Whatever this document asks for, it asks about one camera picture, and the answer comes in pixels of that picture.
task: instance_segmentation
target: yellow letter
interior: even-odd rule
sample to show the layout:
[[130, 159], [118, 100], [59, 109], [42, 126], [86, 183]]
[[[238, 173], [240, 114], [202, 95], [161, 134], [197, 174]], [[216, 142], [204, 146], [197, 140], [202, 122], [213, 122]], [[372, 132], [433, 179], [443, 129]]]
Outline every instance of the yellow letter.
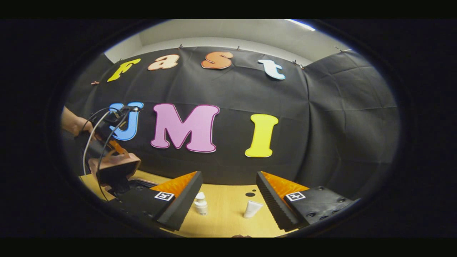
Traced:
[[132, 65], [139, 63], [140, 60], [141, 59], [136, 59], [136, 60], [129, 61], [129, 62], [121, 64], [121, 66], [116, 70], [116, 72], [113, 74], [113, 76], [111, 76], [111, 78], [109, 78], [107, 80], [107, 82], [110, 82], [110, 81], [113, 81], [113, 80], [117, 80], [118, 78], [121, 77], [121, 73], [124, 73], [124, 72], [128, 71], [128, 69]]
[[251, 147], [244, 154], [247, 157], [270, 157], [273, 154], [270, 149], [271, 134], [278, 119], [267, 114], [253, 114], [251, 120], [255, 124], [254, 137]]
[[157, 69], [169, 69], [173, 68], [176, 65], [176, 61], [179, 59], [179, 55], [177, 54], [170, 54], [166, 56], [159, 57], [155, 60], [155, 63], [149, 65], [148, 70], [157, 70]]

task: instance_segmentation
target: white cable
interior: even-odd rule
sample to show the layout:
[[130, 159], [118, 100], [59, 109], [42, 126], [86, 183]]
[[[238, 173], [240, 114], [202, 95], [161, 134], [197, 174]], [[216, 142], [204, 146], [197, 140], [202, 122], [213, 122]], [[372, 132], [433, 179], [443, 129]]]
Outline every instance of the white cable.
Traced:
[[105, 115], [103, 115], [101, 117], [101, 119], [97, 122], [97, 124], [94, 126], [94, 128], [92, 129], [92, 132], [89, 136], [89, 139], [87, 140], [87, 144], [86, 144], [86, 148], [84, 149], [84, 154], [83, 154], [83, 170], [84, 170], [84, 175], [86, 175], [86, 170], [85, 170], [85, 156], [86, 156], [86, 153], [87, 153], [87, 149], [89, 148], [89, 144], [90, 144], [90, 139], [92, 138], [92, 136], [94, 135], [95, 133], [95, 129], [97, 128], [98, 124], [100, 124], [100, 122], [112, 111], [107, 111], [105, 113]]

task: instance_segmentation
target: orange letter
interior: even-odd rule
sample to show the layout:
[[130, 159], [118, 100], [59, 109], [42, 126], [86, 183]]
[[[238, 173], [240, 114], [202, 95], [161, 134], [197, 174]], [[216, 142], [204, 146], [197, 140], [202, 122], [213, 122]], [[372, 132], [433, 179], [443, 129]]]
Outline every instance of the orange letter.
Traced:
[[205, 69], [225, 69], [232, 65], [229, 60], [233, 57], [229, 52], [212, 52], [206, 56], [206, 60], [202, 61], [202, 67]]
[[124, 73], [124, 72], [128, 71], [128, 69], [132, 65], [139, 63], [140, 60], [141, 59], [136, 59], [136, 60], [129, 61], [129, 62], [121, 64], [121, 66], [116, 70], [116, 72], [113, 74], [113, 76], [111, 76], [111, 78], [109, 78], [107, 80], [107, 82], [110, 82], [110, 81], [113, 81], [113, 80], [117, 80], [118, 78], [121, 77], [121, 73]]
[[177, 54], [170, 54], [166, 56], [159, 57], [155, 60], [155, 63], [152, 63], [149, 65], [148, 70], [158, 70], [160, 68], [162, 69], [169, 69], [173, 68], [176, 65], [176, 61], [179, 59], [179, 55]]

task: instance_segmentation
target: cable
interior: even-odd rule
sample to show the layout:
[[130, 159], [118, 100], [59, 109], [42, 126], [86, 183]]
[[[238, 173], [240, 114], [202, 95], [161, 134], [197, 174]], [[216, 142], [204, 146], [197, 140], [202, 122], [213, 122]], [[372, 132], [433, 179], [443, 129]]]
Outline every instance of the cable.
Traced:
[[98, 111], [96, 111], [94, 114], [92, 114], [87, 120], [86, 120], [86, 123], [84, 123], [84, 126], [82, 127], [82, 129], [80, 130], [80, 133], [84, 130], [84, 127], [87, 125], [87, 123], [89, 122], [90, 119], [92, 119], [95, 115], [97, 115], [97, 113], [103, 111], [103, 110], [106, 110], [106, 109], [115, 109], [116, 111], [119, 112], [119, 109], [116, 109], [116, 108], [113, 108], [113, 107], [106, 107], [106, 108], [102, 108]]
[[89, 139], [87, 140], [87, 144], [86, 144], [86, 147], [84, 149], [84, 154], [83, 154], [83, 170], [84, 170], [84, 175], [87, 175], [86, 173], [86, 169], [85, 169], [85, 156], [86, 156], [86, 153], [87, 153], [87, 149], [89, 148], [89, 144], [90, 144], [90, 139], [92, 138], [92, 136], [94, 135], [95, 133], [95, 129], [98, 127], [98, 125], [102, 122], [102, 120], [110, 113], [111, 111], [107, 111], [103, 117], [101, 117], [101, 119], [97, 122], [97, 124], [95, 125], [95, 127], [93, 128], [92, 132], [90, 133], [90, 136], [89, 136]]
[[[111, 131], [110, 135], [109, 135], [108, 138], [106, 139], [105, 145], [103, 146], [103, 150], [101, 151], [101, 154], [100, 154], [100, 158], [98, 159], [97, 172], [100, 171], [100, 164], [101, 164], [101, 159], [102, 159], [102, 157], [103, 157], [103, 152], [105, 151], [105, 148], [106, 148], [106, 146], [108, 145], [108, 142], [110, 141], [111, 136], [114, 134], [114, 131], [116, 131], [116, 129], [119, 128], [119, 126], [122, 124], [122, 122], [124, 122], [125, 118], [127, 118], [127, 116], [129, 115], [129, 113], [130, 113], [130, 112], [126, 112], [126, 113], [124, 114], [124, 117], [122, 118], [121, 122], [119, 122], [119, 123], [117, 124], [117, 126]], [[100, 191], [101, 191], [101, 193], [103, 194], [103, 196], [105, 196], [105, 194], [103, 193], [103, 190], [101, 189], [100, 183], [98, 183], [98, 186], [99, 186]]]

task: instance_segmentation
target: white tube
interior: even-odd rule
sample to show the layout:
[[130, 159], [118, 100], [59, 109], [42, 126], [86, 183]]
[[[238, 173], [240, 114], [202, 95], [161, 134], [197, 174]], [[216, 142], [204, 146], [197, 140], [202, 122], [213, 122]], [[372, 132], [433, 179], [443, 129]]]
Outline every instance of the white tube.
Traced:
[[252, 218], [262, 208], [263, 204], [248, 200], [248, 206], [244, 212], [244, 218]]

